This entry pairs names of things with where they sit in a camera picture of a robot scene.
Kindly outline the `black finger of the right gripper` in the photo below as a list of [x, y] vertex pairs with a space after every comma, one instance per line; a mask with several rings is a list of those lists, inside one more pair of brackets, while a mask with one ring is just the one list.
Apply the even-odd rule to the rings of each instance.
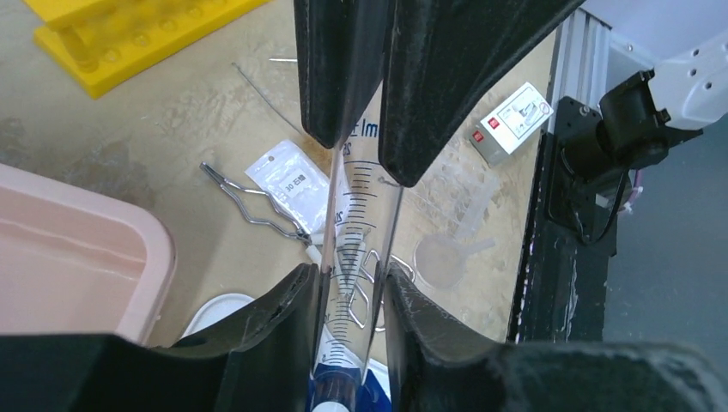
[[385, 38], [380, 165], [412, 187], [478, 101], [581, 3], [396, 1]]
[[294, 0], [300, 117], [330, 149], [345, 140], [382, 81], [388, 1]]

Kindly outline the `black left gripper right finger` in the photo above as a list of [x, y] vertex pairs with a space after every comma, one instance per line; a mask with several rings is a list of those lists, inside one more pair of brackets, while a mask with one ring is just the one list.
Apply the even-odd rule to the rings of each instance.
[[727, 383], [672, 344], [496, 342], [398, 268], [384, 280], [396, 411], [724, 411]]

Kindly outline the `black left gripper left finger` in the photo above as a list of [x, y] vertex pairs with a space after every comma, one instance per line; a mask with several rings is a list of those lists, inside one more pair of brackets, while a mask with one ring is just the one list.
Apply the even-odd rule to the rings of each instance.
[[169, 348], [113, 334], [3, 336], [4, 411], [302, 411], [314, 283], [300, 264], [268, 293]]

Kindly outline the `graduated cylinder with blue base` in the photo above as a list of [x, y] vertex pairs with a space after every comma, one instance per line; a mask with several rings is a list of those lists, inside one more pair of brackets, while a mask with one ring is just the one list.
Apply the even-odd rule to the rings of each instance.
[[400, 186], [380, 165], [382, 90], [332, 151], [321, 271], [328, 294], [312, 368], [311, 411], [354, 411], [381, 308], [379, 273], [388, 259]]

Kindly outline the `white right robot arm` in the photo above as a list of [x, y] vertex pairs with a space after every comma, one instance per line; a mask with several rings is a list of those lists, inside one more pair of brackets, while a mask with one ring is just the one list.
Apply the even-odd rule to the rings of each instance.
[[[382, 93], [379, 164], [412, 187], [482, 96], [578, 7], [575, 1], [297, 1], [301, 122], [321, 146], [346, 141]], [[600, 236], [579, 191], [658, 164], [727, 112], [727, 36], [640, 71], [600, 101], [593, 130], [561, 151], [562, 204], [586, 244]]]

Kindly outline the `white plastic bin lid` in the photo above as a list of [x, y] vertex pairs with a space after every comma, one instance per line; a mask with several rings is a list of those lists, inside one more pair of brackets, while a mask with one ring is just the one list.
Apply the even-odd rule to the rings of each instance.
[[215, 324], [239, 309], [251, 304], [255, 299], [247, 294], [220, 294], [204, 303], [193, 315], [181, 335], [181, 339]]

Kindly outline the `small white cardboard box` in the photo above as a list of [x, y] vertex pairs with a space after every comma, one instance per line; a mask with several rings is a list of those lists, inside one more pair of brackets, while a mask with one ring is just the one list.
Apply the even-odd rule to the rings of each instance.
[[476, 123], [469, 140], [486, 163], [495, 167], [521, 147], [553, 113], [539, 90], [526, 82]]

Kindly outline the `clear plastic well plate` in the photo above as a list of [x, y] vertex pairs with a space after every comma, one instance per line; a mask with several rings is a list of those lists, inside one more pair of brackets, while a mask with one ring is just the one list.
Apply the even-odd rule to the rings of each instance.
[[454, 137], [421, 180], [404, 192], [402, 217], [423, 233], [457, 241], [476, 238], [486, 209], [499, 189], [497, 175], [462, 137]]

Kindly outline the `small white sachet packet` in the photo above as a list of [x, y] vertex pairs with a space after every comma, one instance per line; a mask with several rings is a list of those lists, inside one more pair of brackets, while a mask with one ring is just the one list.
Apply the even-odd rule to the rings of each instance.
[[279, 142], [253, 162], [246, 175], [307, 232], [324, 231], [330, 180], [294, 142]]

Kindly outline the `pink plastic bin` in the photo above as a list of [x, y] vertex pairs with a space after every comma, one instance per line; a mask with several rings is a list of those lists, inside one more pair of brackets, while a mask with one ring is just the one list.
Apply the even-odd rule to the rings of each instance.
[[146, 209], [1, 168], [1, 332], [148, 341], [176, 268]]

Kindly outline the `yellow test tube rack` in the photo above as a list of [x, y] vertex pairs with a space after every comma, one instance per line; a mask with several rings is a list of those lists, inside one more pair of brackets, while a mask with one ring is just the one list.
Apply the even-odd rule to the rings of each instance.
[[52, 1], [33, 41], [93, 99], [262, 6], [258, 0]]

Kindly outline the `black aluminium base frame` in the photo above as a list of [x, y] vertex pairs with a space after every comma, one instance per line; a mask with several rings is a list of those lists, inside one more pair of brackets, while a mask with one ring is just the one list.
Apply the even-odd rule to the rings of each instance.
[[[561, 148], [601, 116], [610, 29], [576, 9], [556, 30], [547, 100], [554, 115], [540, 130], [529, 211], [507, 329], [511, 342], [600, 341], [616, 221], [606, 200], [570, 191]], [[580, 196], [574, 200], [574, 194]]]

